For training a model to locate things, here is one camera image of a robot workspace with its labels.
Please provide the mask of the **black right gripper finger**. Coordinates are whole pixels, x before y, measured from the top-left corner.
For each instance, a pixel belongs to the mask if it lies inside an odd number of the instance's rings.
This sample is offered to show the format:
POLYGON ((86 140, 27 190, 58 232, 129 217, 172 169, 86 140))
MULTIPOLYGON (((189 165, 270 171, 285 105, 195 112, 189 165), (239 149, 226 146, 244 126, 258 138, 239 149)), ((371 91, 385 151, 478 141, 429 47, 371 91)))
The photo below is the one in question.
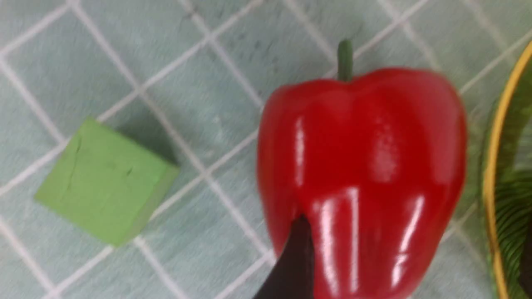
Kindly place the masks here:
POLYGON ((313 299, 314 246, 304 215, 291 223, 288 240, 255 299, 313 299))

